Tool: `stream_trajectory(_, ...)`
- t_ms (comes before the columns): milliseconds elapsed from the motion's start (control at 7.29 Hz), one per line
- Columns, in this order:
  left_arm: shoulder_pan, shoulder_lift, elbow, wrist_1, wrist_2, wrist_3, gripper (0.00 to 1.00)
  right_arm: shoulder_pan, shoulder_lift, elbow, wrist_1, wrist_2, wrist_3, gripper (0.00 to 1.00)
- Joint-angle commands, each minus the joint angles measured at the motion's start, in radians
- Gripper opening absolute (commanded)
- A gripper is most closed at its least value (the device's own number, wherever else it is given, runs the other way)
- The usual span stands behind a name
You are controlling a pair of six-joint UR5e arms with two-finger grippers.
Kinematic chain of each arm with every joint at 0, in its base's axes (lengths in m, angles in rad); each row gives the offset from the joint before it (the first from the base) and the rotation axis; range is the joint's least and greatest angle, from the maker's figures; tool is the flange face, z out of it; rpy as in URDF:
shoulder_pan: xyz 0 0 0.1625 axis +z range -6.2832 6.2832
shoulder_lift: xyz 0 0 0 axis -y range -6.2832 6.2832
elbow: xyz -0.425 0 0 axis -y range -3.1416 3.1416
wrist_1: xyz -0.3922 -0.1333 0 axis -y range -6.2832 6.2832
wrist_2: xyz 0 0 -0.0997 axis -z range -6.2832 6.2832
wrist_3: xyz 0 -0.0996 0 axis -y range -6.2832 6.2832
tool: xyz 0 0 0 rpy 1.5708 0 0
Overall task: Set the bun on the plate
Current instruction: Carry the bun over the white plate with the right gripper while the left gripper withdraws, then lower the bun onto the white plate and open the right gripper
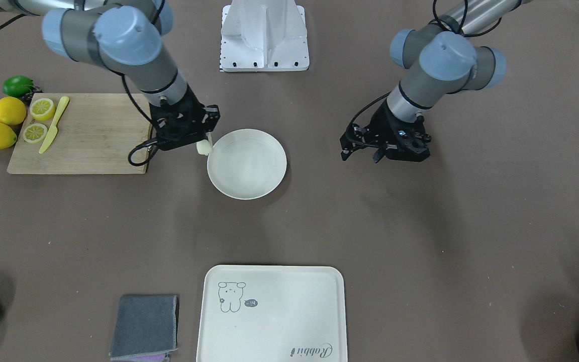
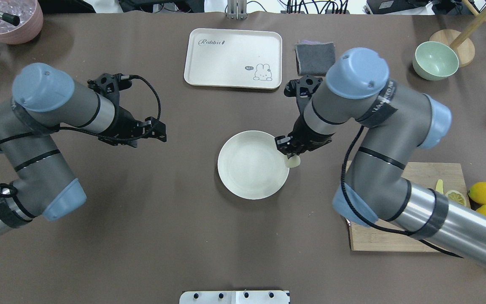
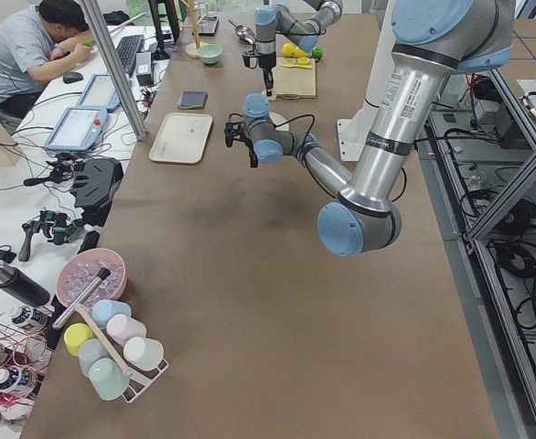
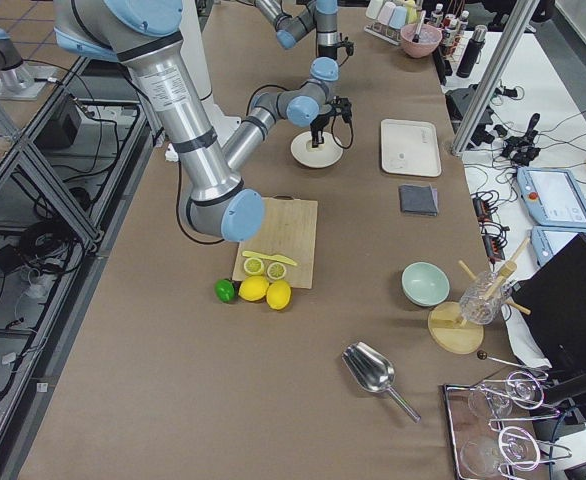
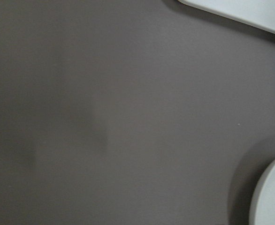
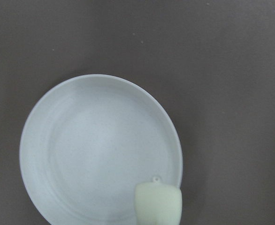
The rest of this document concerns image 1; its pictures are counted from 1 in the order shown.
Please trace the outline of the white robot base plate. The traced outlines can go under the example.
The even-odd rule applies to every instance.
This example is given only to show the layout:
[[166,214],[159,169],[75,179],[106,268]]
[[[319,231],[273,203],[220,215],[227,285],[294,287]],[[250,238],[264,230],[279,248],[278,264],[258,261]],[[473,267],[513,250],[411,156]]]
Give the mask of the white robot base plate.
[[232,1],[221,14],[220,71],[309,69],[305,9],[295,1]]

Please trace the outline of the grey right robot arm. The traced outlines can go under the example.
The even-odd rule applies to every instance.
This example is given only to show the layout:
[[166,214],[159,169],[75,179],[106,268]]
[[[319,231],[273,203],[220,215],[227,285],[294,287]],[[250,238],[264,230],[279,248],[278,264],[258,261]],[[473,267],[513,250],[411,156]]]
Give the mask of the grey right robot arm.
[[172,28],[164,1],[0,1],[0,12],[42,17],[53,52],[126,76],[149,102],[158,149],[211,147],[218,106],[198,101],[162,36]]

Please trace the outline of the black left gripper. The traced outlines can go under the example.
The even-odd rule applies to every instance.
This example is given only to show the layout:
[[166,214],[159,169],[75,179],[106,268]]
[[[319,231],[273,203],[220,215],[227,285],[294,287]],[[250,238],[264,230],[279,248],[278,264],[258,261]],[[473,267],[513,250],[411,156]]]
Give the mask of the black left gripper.
[[383,101],[372,115],[370,123],[361,127],[356,118],[370,106],[372,101],[356,113],[340,138],[341,158],[346,161],[354,152],[371,147],[376,149],[372,160],[378,163],[383,158],[404,162],[423,162],[430,156],[428,143],[431,142],[424,126],[424,117],[416,115],[415,122],[400,121]]

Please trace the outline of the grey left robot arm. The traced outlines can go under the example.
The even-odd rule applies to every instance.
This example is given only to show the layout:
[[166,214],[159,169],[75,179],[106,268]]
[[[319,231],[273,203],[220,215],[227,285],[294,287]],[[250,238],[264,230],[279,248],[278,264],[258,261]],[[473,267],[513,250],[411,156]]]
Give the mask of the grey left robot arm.
[[420,30],[399,31],[389,55],[406,70],[392,92],[376,99],[379,108],[366,126],[351,120],[340,138],[341,158],[372,148],[373,161],[388,158],[422,162],[430,156],[425,113],[445,95],[497,85],[507,62],[496,48],[475,47],[470,39],[492,31],[522,1],[463,1]]

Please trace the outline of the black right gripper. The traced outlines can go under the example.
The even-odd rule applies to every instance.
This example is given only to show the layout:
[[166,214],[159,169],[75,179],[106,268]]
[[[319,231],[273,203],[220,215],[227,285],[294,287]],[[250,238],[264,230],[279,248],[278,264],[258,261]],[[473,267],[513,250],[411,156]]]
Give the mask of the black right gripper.
[[184,94],[174,105],[161,101],[150,105],[159,150],[169,151],[208,139],[217,125],[220,113],[217,105],[205,106],[195,94]]

